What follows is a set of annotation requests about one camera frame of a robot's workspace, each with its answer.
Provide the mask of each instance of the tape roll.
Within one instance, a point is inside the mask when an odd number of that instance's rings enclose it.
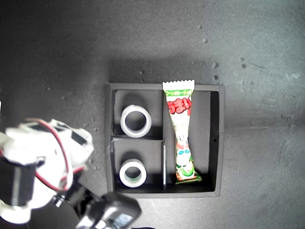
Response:
[[[131,178],[126,175],[126,170],[131,167],[136,167],[140,171],[139,176],[137,176],[136,178]],[[122,167],[120,169],[120,179],[121,182],[127,187],[139,187],[145,182],[146,178],[146,169],[141,161],[137,159],[129,159],[122,164]]]
[[[132,130],[126,125],[126,117],[131,112],[135,112],[135,111],[142,113],[146,118],[146,123],[145,123],[144,127],[140,130]],[[128,135],[129,137],[143,137],[149,132],[151,127],[152,127],[152,118],[143,107],[130,105],[123,110],[122,116],[121,116],[121,128],[124,131],[124,133],[126,135]]]

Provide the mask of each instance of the black tray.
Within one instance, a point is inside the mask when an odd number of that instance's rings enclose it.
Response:
[[[202,182],[175,185],[175,136],[162,84],[110,83],[106,107],[106,174],[108,191],[133,198],[217,197],[220,195],[224,152],[224,87],[195,85],[189,145],[195,170]],[[144,107],[152,117],[149,133],[130,138],[120,126],[122,111],[129,105]],[[166,146],[167,187],[163,189],[163,144]],[[121,164],[141,160],[147,171],[145,183],[129,188],[119,178]]]

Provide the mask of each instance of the snack package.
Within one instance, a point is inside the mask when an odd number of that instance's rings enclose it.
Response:
[[[201,181],[196,173],[188,135],[194,80],[163,82],[163,90],[176,135],[176,184]]]

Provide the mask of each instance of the green wrapper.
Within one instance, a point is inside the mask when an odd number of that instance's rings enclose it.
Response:
[[[163,90],[176,135],[176,184],[201,181],[196,173],[188,135],[194,80],[163,82]]]

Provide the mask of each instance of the gray surface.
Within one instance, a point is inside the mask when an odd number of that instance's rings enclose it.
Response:
[[[111,82],[224,84],[221,196],[141,199],[135,226],[305,227],[303,0],[6,2],[2,129],[27,116],[85,124],[96,151],[84,183],[101,194],[108,74]]]

